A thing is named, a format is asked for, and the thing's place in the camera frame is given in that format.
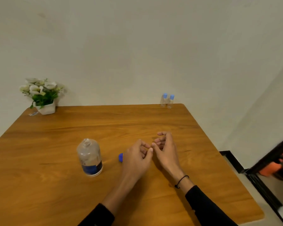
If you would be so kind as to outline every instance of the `wood grain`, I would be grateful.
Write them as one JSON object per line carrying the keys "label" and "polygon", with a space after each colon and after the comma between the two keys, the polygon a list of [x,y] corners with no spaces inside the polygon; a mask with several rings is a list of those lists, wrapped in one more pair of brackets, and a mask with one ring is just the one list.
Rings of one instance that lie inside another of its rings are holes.
{"label": "wood grain", "polygon": [[[183,104],[27,109],[0,137],[0,225],[77,225],[109,192],[121,171],[119,153],[137,139],[151,143],[170,130],[180,163],[229,217],[241,224],[264,214]],[[83,173],[76,147],[98,141],[103,171]],[[157,159],[121,207],[114,225],[199,225]]]}

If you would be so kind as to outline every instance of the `blue label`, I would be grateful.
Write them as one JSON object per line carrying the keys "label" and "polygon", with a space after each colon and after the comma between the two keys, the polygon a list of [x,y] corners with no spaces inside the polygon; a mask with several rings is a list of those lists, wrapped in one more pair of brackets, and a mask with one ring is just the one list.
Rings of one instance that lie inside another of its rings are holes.
{"label": "blue label", "polygon": [[88,175],[95,175],[98,173],[103,167],[102,161],[97,166],[83,166],[83,171]]}

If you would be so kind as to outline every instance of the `flower pot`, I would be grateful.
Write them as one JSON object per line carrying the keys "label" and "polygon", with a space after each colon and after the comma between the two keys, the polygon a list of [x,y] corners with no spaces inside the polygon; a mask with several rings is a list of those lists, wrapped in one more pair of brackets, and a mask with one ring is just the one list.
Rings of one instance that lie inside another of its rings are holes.
{"label": "flower pot", "polygon": [[36,106],[35,102],[33,103],[33,106],[36,107],[39,113],[41,113],[42,115],[55,113],[55,102],[49,105],[45,105],[43,108],[41,108],[41,106]]}

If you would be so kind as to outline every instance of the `blue cap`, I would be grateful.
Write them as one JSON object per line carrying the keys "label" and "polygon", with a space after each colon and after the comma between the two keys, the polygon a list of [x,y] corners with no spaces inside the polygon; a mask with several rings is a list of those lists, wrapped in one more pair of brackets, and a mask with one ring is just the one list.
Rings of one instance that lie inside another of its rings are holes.
{"label": "blue cap", "polygon": [[122,162],[122,153],[119,154],[119,161]]}

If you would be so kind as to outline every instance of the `clear plastic bottle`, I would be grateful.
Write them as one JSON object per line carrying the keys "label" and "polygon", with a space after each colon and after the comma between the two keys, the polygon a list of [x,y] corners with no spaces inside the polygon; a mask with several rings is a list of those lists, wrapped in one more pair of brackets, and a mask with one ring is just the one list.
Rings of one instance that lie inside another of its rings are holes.
{"label": "clear plastic bottle", "polygon": [[161,97],[161,107],[165,107],[166,106],[166,97],[168,96],[167,93],[164,93]]}
{"label": "clear plastic bottle", "polygon": [[77,148],[83,171],[89,176],[97,176],[103,169],[99,144],[92,139],[84,139]]}
{"label": "clear plastic bottle", "polygon": [[169,100],[168,105],[167,105],[167,108],[172,108],[173,100],[174,100],[174,94],[171,94],[170,100]]}

